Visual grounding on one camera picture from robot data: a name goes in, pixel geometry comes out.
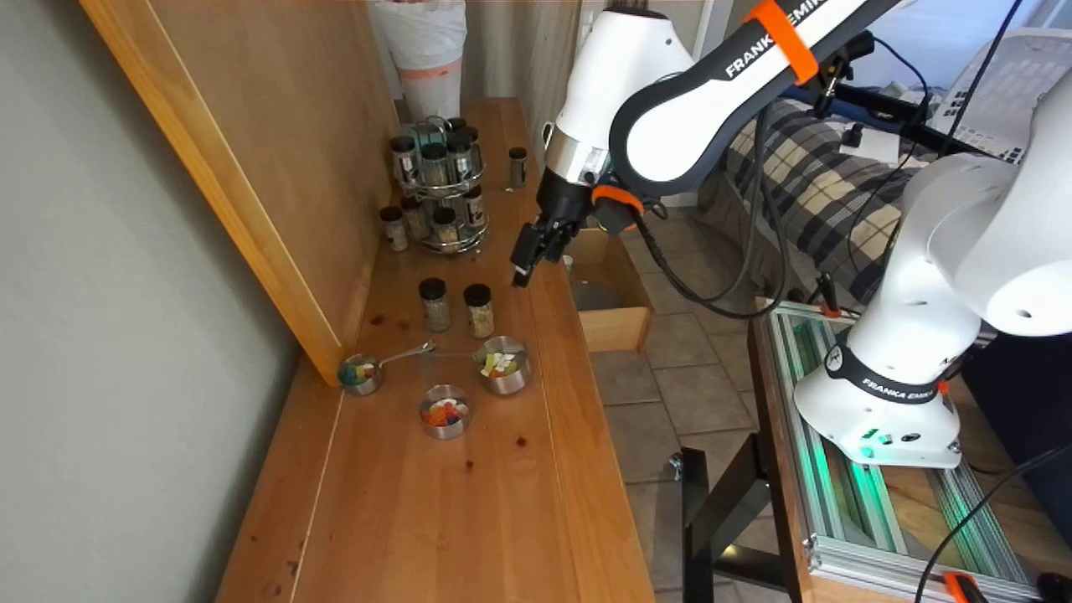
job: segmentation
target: metal frame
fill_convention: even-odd
[[[912,555],[912,543],[897,524],[893,501],[887,494],[885,473],[879,467],[837,461],[843,473],[834,473],[830,449],[797,413],[791,392],[803,379],[822,351],[834,342],[834,329],[849,322],[823,317],[808,304],[780,304],[768,317],[768,348],[776,365],[780,405],[768,409],[760,403],[760,432],[754,432],[717,480],[707,485],[707,458],[698,449],[681,449],[681,482],[684,482],[684,599],[710,603],[713,576],[725,572],[735,580],[750,580],[785,590],[791,599],[802,599],[802,582],[793,576],[793,555],[803,554],[811,576],[826,576],[885,597],[912,597],[926,570],[921,555]],[[756,392],[763,392],[763,372],[754,360],[750,374]],[[797,461],[797,488],[808,539],[797,549],[788,531],[788,511],[780,496],[780,476],[775,461],[772,415],[785,413],[791,432],[791,451]],[[964,511],[970,511],[980,494],[964,468],[932,473],[932,485],[942,501],[945,524],[955,525]],[[776,524],[776,555],[735,545],[735,539],[760,515],[763,505],[775,505]],[[1034,599],[1034,588],[1012,554],[998,520],[980,511],[975,524],[958,536],[958,549],[967,559],[970,580],[988,599]],[[942,582],[926,590],[926,599],[945,599]]]

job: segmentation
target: black cable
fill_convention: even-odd
[[[985,503],[992,503],[1012,480],[1029,476],[1029,473],[1034,473],[1040,467],[1050,467],[1050,461],[1054,461],[1054,458],[1063,458],[1063,456],[1069,456],[1069,451],[1072,451],[1072,441],[1042,449],[1040,456],[1018,461],[1002,482],[996,482],[996,485],[967,511],[967,515],[960,515],[958,525],[951,525],[948,536],[939,543],[939,549],[932,554],[926,572],[918,576],[913,603],[926,599],[926,590],[929,590],[929,580],[932,580],[932,572],[935,572],[935,562],[939,562],[942,549],[985,511]]]
[[[980,74],[992,68],[998,46],[1002,46],[1002,40],[1004,40],[1004,29],[1008,29],[1012,17],[1018,14],[1018,3],[1022,3],[1022,0],[1012,0],[1004,19],[1002,19],[1002,28],[998,28],[998,35],[996,35],[992,44],[985,46],[985,56],[980,56],[980,64],[978,64],[978,71],[975,71],[975,78],[970,78],[970,84],[967,84],[967,91],[964,91],[960,112],[951,116],[951,128],[945,131],[945,140],[942,140],[939,154],[945,154],[948,145],[951,145],[951,138],[958,133],[958,128],[960,128],[960,121],[964,121],[964,115],[967,115],[967,105],[970,105],[970,97],[975,97],[975,91],[978,91],[978,80],[980,80]]]
[[[885,46],[897,64],[906,64],[906,68],[913,74],[918,87],[926,91],[926,97],[918,102],[918,112],[921,112],[921,116],[929,116],[929,112],[932,112],[932,93],[935,93],[935,87],[929,84],[929,78],[926,78],[906,55],[897,55],[893,44],[887,44],[887,40],[880,40],[880,36],[875,36],[875,40],[879,40],[879,46]]]
[[[760,210],[756,210],[754,201],[750,201],[754,227],[756,227],[760,216],[772,216],[772,217],[775,217],[775,210],[772,210],[772,193],[768,193],[768,183],[763,183],[763,154],[768,154],[763,147],[768,147],[768,112],[760,112],[760,116],[756,116],[754,159],[750,159],[754,168],[756,168],[756,189],[760,189]],[[772,302],[768,302],[763,310],[756,310],[756,311],[735,311],[735,310],[717,304],[717,302],[725,302],[725,298],[744,281],[748,264],[750,264],[750,255],[754,255],[754,252],[750,252],[754,241],[748,241],[748,255],[744,255],[744,260],[741,260],[738,279],[735,279],[727,287],[719,287],[717,295],[700,295],[700,292],[694,292],[694,287],[670,269],[659,241],[653,238],[653,230],[646,227],[642,217],[636,217],[636,230],[641,230],[651,257],[655,260],[655,269],[668,274],[668,281],[670,281],[686,302],[703,304],[707,311],[750,322],[750,317],[760,317],[760,314],[775,311],[775,310],[780,304],[785,292],[788,292],[788,246],[785,246],[785,227],[780,227],[776,217],[775,217],[775,238],[776,238],[776,255],[780,255],[780,281],[776,281]]]

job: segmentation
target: food container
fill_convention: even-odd
[[[510,147],[510,183],[505,190],[515,190],[527,183],[527,147]]]
[[[426,241],[429,238],[429,217],[421,201],[414,198],[401,198],[401,222],[412,241]]]
[[[420,281],[414,292],[421,298],[429,333],[447,333],[449,329],[447,281],[426,279],[426,281]]]
[[[414,174],[414,140],[408,133],[393,138],[393,159],[395,159],[395,178],[400,183],[420,189],[420,174]]]
[[[473,339],[488,339],[495,334],[495,310],[493,310],[493,287],[488,285],[470,285],[463,292],[467,310],[470,310],[470,333]]]
[[[339,368],[339,386],[347,396],[372,396],[377,389],[377,360],[347,355]]]
[[[534,363],[527,346],[510,334],[493,334],[476,351],[476,372],[495,396],[515,396],[530,386]]]
[[[381,208],[377,222],[381,222],[381,234],[393,241],[393,252],[406,252],[408,241],[406,241],[401,208],[400,205]]]
[[[431,386],[420,415],[431,438],[456,438],[470,426],[470,403],[456,386]]]
[[[459,216],[452,208],[437,208],[431,210],[431,227],[437,227],[437,247],[441,255],[459,255],[463,241],[459,241]]]

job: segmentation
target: robotic arm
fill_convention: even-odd
[[[514,281],[562,255],[601,183],[641,198],[617,210],[698,189],[760,107],[793,78],[808,80],[808,61],[830,56],[893,3],[760,0],[754,19],[698,64],[670,19],[605,9],[546,140],[538,222],[519,230]],[[1065,115],[1072,78],[1040,107],[1018,172],[948,159],[909,183],[879,298],[793,392],[797,413],[855,461],[958,467],[958,415],[939,379],[980,322],[1012,334],[1072,333],[1072,178],[1054,178],[1072,159]]]
[[[514,281],[560,260],[595,183],[622,183],[642,205],[698,189],[730,145],[817,61],[855,40],[897,0],[760,0],[700,64],[659,14],[605,9],[593,24],[567,105],[546,140],[538,222],[514,247]]]

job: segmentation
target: plaid fabric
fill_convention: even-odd
[[[750,201],[760,201],[754,164],[756,121],[748,124],[725,172]],[[856,302],[868,302],[885,273],[885,252],[901,224],[897,198],[913,172],[842,154],[842,133],[803,105],[776,102],[763,115],[763,217]]]

